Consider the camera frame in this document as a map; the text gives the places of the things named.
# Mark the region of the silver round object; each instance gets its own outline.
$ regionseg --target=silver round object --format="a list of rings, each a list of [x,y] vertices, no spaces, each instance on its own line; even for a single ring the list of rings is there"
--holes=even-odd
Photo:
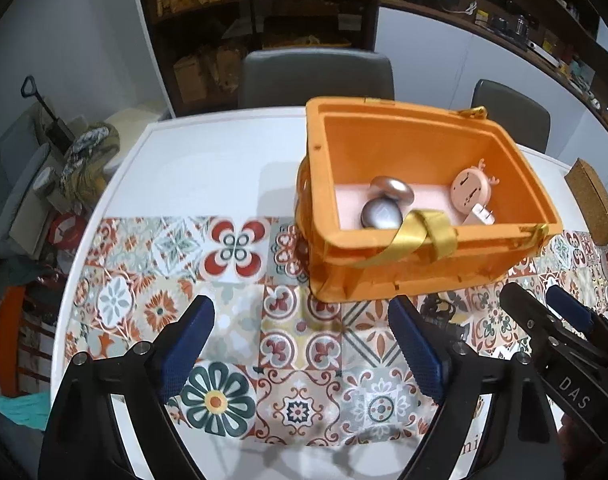
[[[468,353],[468,345],[463,341],[457,341],[453,343],[453,350],[460,355],[466,355]]]
[[[373,229],[399,229],[403,221],[398,204],[384,196],[364,204],[360,219],[363,227]]]
[[[404,202],[407,205],[412,204],[415,200],[413,189],[407,183],[391,176],[376,176],[370,181],[370,192],[382,194],[391,200]]]
[[[148,341],[139,341],[133,346],[133,351],[137,355],[144,355],[150,350],[151,344]]]
[[[523,365],[530,363],[530,356],[526,352],[517,352],[517,354],[515,354],[515,358],[517,359],[517,362]]]
[[[76,366],[83,365],[88,361],[88,354],[86,352],[78,352],[73,356],[73,364]]]

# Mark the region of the blue gripper pad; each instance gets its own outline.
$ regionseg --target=blue gripper pad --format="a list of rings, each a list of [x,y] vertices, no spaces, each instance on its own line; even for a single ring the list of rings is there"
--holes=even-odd
[[[388,304],[388,324],[420,390],[441,404],[444,400],[442,365],[397,298]]]
[[[551,285],[546,291],[546,303],[562,316],[578,332],[591,333],[591,311],[559,285]]]
[[[162,403],[180,394],[214,325],[213,302],[207,296],[197,296],[178,321],[164,327],[173,330],[175,342],[160,363],[158,397]]]

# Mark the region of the teal cloth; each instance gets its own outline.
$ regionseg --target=teal cloth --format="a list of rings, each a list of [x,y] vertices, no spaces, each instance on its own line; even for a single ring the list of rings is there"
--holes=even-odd
[[[48,392],[24,395],[11,399],[0,397],[0,413],[15,424],[44,431],[49,420],[50,397]]]

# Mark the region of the gray chair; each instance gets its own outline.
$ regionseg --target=gray chair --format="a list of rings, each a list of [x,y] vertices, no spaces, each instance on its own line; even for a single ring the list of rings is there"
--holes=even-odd
[[[257,50],[242,63],[240,108],[303,106],[318,96],[394,99],[382,54],[349,48]]]
[[[546,108],[508,86],[480,79],[471,106],[484,106],[488,118],[500,124],[515,142],[546,152],[550,115]]]
[[[33,104],[0,137],[0,258],[37,258],[46,238],[50,204],[33,192],[42,168],[62,172],[61,155],[45,139],[41,107]]]

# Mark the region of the orange wooden chair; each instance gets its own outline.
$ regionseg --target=orange wooden chair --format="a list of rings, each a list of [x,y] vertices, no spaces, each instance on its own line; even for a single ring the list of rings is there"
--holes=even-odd
[[[22,316],[24,300],[31,301],[30,298],[25,297],[25,290],[24,286],[10,286],[6,289],[4,298],[0,303],[0,389],[1,394],[5,397],[19,397],[28,394],[19,389],[19,375],[50,383],[47,376],[18,365],[17,353],[19,350],[51,360],[49,354],[20,343],[21,327],[25,326],[41,335],[54,338],[53,332],[25,320]]]

